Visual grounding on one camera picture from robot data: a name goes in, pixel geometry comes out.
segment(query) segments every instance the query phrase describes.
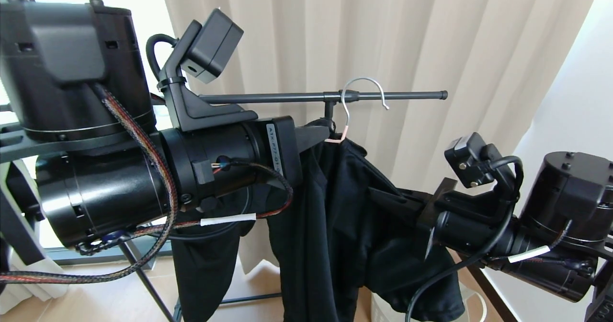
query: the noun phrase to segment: wall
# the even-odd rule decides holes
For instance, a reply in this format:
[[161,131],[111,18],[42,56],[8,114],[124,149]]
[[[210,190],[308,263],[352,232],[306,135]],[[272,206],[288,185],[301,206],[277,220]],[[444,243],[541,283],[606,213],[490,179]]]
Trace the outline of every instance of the wall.
[[[523,200],[545,154],[580,151],[613,160],[613,0],[595,0],[558,76],[515,150],[525,167]],[[486,274],[523,322],[584,320],[586,298],[573,304],[506,274]]]

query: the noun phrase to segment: white cable label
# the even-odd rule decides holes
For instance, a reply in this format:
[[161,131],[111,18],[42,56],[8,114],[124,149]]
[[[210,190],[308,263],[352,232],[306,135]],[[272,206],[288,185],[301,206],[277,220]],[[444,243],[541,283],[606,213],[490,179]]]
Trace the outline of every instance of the white cable label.
[[532,250],[528,250],[525,253],[509,256],[507,258],[508,258],[510,263],[516,263],[516,262],[519,262],[519,261],[523,261],[523,260],[527,260],[527,259],[532,259],[532,257],[541,256],[542,254],[548,253],[550,250],[551,249],[549,248],[549,246],[543,245],[543,246],[539,246],[538,248],[535,248],[535,249],[532,249]]
[[226,222],[255,220],[256,213],[230,215],[228,217],[200,219],[200,226],[225,224]]

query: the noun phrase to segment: robotic arm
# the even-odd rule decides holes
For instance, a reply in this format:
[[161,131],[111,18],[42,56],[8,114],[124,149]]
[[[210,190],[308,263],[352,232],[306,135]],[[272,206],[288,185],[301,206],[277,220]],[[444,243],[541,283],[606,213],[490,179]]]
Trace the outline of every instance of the robotic arm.
[[[147,43],[149,65],[173,123],[160,132],[129,10],[100,0],[85,5],[9,0],[0,13],[0,73],[19,119],[2,127],[1,162],[39,156],[40,205],[32,202],[28,208],[42,210],[64,246],[83,255],[122,243],[140,225],[172,211],[160,166],[171,175],[178,208],[206,210],[208,198],[254,183],[291,191],[302,181],[300,152],[329,136],[328,127],[295,127],[288,116],[258,119],[235,103],[325,101],[328,106],[340,101],[339,93],[199,97],[186,88],[182,71],[212,81],[243,34],[219,10],[204,24],[193,21],[179,39],[156,34]],[[161,68],[153,54],[157,42],[174,48]],[[360,97],[375,98],[350,91],[347,101]],[[444,91],[399,92],[397,99],[445,97]],[[123,107],[123,118],[105,107],[113,103],[109,100]],[[126,128],[142,130],[136,139],[148,139],[159,162],[144,156],[143,143],[130,139]],[[573,302],[595,286],[586,321],[613,321],[613,162],[584,153],[548,154],[523,213],[513,217],[523,179],[519,158],[502,157],[477,133],[454,140],[445,157],[465,187],[496,185],[476,196],[455,191],[457,182],[449,178],[433,195],[370,192],[381,208],[414,230],[415,256],[425,258],[433,245],[444,245]],[[224,170],[232,164],[236,167]],[[262,174],[254,166],[272,169]],[[23,184],[14,184],[13,192],[32,193]],[[0,248],[6,249],[11,233],[4,222],[2,228]],[[6,270],[6,257],[0,257]],[[606,262],[596,273],[599,258]],[[0,286],[7,282],[12,282],[7,276],[0,278]]]

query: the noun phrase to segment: beige curtain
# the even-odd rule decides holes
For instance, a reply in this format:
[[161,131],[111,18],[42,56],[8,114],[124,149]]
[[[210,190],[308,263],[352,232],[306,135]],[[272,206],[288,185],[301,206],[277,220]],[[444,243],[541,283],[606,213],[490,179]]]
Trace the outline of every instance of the beige curtain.
[[[221,78],[197,93],[335,91],[376,78],[386,91],[449,91],[447,101],[349,104],[349,137],[399,187],[453,176],[443,151],[479,132],[510,154],[593,0],[166,0],[175,34],[221,7],[245,34]],[[353,89],[375,92],[369,82]],[[257,104],[261,116],[323,116],[323,103]],[[344,123],[338,106],[335,120]]]

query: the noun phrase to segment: clothes hanger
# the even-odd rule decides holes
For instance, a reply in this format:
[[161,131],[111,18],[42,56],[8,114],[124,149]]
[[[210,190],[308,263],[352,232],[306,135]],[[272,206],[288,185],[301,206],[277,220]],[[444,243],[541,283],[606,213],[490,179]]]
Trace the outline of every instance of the clothes hanger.
[[341,93],[341,103],[343,103],[343,108],[345,110],[345,114],[347,115],[347,121],[345,122],[345,128],[343,130],[343,134],[341,135],[341,138],[339,140],[327,138],[326,140],[324,140],[325,142],[342,143],[343,140],[347,137],[347,130],[349,130],[350,115],[349,115],[349,109],[347,108],[347,103],[345,102],[344,98],[345,98],[345,94],[347,92],[347,88],[349,87],[349,85],[358,80],[368,80],[372,82],[373,84],[377,85],[377,88],[379,89],[379,92],[381,93],[381,104],[386,110],[389,110],[389,106],[385,104],[385,93],[383,92],[383,88],[381,87],[381,84],[379,84],[379,82],[377,82],[373,78],[368,78],[368,77],[359,77],[359,78],[351,79],[350,81],[347,81],[347,83],[343,87],[343,92]]

